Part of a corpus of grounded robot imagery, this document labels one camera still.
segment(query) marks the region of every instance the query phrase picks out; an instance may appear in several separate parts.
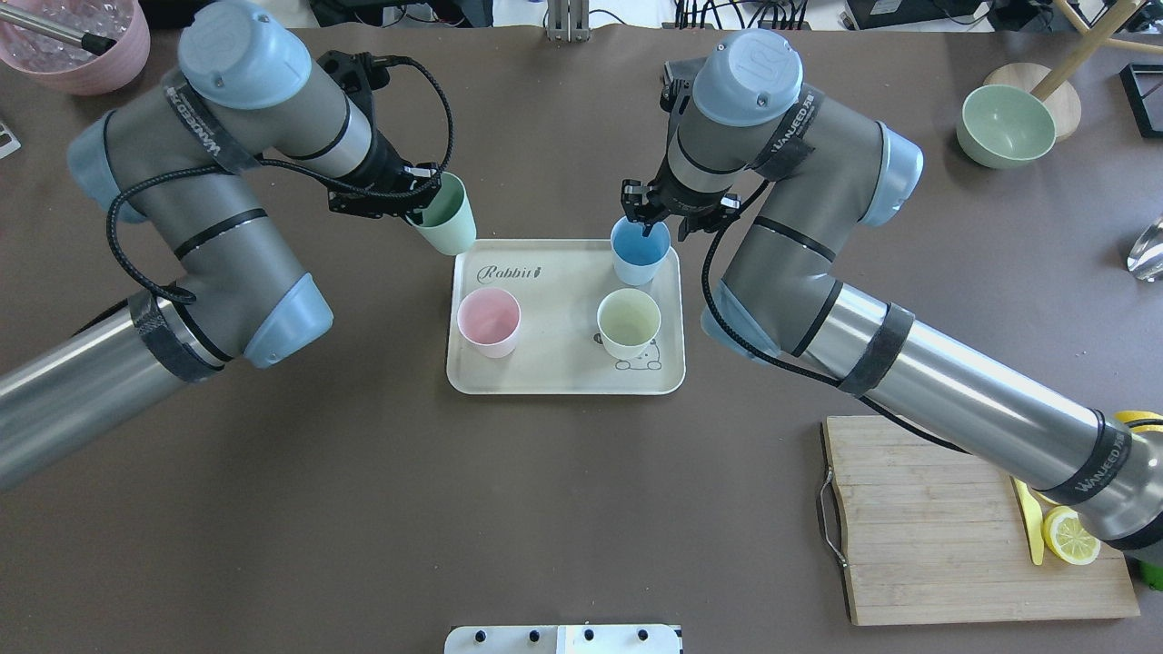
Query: light blue joint cap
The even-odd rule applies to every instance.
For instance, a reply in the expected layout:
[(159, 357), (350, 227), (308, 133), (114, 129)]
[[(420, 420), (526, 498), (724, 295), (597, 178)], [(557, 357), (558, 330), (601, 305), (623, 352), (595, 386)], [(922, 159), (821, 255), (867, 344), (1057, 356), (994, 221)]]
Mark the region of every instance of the light blue joint cap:
[(315, 280), (304, 275), (258, 326), (242, 356), (255, 368), (270, 368), (326, 334), (334, 319)]
[[(742, 336), (744, 341), (751, 343), (761, 351), (771, 356), (779, 356), (779, 346), (777, 346), (771, 337), (768, 336), (766, 332), (759, 327), (759, 324), (751, 318), (751, 314), (745, 308), (743, 308), (743, 305), (735, 297), (735, 293), (730, 292), (730, 289), (728, 289), (726, 284), (720, 282), (715, 286), (715, 290), (712, 291), (711, 296), (715, 299), (715, 306), (719, 308), (719, 314), (722, 315), (723, 321), (726, 321), (736, 334)], [(709, 308), (702, 310), (699, 325), (708, 336), (727, 346), (735, 353), (741, 354), (751, 361), (765, 363), (743, 349), (735, 342), (734, 339), (728, 336), (727, 332), (723, 332), (722, 327), (719, 326), (715, 317), (711, 315)]]
[[(105, 148), (105, 126), (113, 112), (106, 112), (97, 122), (85, 128), (80, 136), (69, 144), (69, 173), (86, 196), (97, 200), (106, 212), (113, 199), (121, 193), (117, 180), (113, 178), (109, 166), (109, 152)], [(121, 205), (117, 219), (126, 222), (145, 222), (149, 220), (137, 212), (129, 202)]]
[(311, 77), (311, 52), (266, 9), (245, 0), (211, 2), (178, 40), (191, 86), (231, 109), (273, 107)]
[(880, 148), (880, 177), (872, 192), (869, 211), (859, 220), (869, 227), (880, 227), (897, 215), (905, 200), (913, 194), (925, 169), (925, 155), (908, 138), (877, 121), (884, 145)]
[(697, 76), (691, 94), (711, 120), (754, 127), (779, 118), (799, 98), (804, 64), (791, 43), (765, 29), (723, 38)]

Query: green object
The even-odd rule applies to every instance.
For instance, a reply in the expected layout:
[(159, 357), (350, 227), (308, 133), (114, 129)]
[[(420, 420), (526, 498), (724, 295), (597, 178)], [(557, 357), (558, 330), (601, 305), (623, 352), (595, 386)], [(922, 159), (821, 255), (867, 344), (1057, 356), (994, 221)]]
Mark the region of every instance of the green object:
[(957, 142), (986, 168), (1018, 168), (1050, 151), (1054, 116), (1016, 86), (990, 84), (969, 94), (957, 121)]
[(1143, 581), (1151, 587), (1151, 590), (1163, 590), (1163, 567), (1140, 561), (1139, 571), (1142, 573)]

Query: rectangular tray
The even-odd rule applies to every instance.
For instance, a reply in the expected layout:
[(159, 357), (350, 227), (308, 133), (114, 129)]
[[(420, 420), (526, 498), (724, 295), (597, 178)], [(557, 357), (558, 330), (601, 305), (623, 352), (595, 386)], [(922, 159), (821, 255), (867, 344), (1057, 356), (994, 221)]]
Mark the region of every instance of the rectangular tray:
[[(634, 361), (609, 356), (598, 335), (598, 303), (625, 289), (614, 275), (609, 241), (478, 240), (457, 255), (448, 328), (448, 381), (468, 394), (664, 394), (686, 377), (678, 255), (666, 253), (643, 286), (658, 303), (662, 328)], [(461, 336), (461, 300), (499, 286), (521, 305), (516, 349), (487, 358)]]

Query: blue cup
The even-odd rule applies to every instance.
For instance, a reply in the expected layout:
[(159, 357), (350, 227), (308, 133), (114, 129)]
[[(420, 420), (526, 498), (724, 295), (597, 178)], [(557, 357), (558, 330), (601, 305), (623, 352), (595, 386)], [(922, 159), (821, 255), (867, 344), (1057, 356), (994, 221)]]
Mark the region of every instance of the blue cup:
[(670, 229), (665, 222), (655, 223), (649, 236), (642, 235), (642, 223), (622, 218), (609, 233), (614, 273), (630, 286), (641, 286), (654, 279), (670, 251)]

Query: wooden stick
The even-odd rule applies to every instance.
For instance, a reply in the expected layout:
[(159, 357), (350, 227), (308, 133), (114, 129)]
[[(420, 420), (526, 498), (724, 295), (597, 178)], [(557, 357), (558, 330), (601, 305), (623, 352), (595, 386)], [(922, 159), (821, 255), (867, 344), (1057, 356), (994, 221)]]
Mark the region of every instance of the wooden stick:
[[(1070, 21), (1070, 24), (1075, 26), (1078, 34), (1086, 34), (1090, 31), (1090, 27), (1083, 22), (1082, 16), (1078, 12), (1075, 12), (1073, 7), (1066, 3), (1066, 0), (1054, 0), (1054, 6), (1062, 12), (1063, 16)], [(1122, 48), (1123, 50), (1134, 50), (1136, 52), (1147, 52), (1149, 55), (1163, 55), (1163, 45), (1151, 45), (1150, 43), (1139, 43), (1136, 41), (1120, 41), (1118, 38), (1111, 38), (1104, 45), (1111, 45), (1113, 48)]]
[(1122, 27), (1122, 23), (1135, 15), (1135, 12), (1142, 7), (1144, 1), (1119, 0), (1113, 7), (1107, 9), (1106, 14), (1094, 23), (1094, 27), (1083, 34), (1082, 43), (1066, 55), (1066, 58), (1055, 66), (1050, 71), (1050, 74), (1046, 76), (1046, 79), (1034, 87), (1034, 91), (1032, 91), (1034, 97), (1044, 102), (1050, 97), (1050, 93), (1057, 91), (1058, 86), (1062, 86), (1062, 83), (1094, 54), (1094, 50), (1098, 50), (1103, 43), (1111, 38), (1111, 35)]

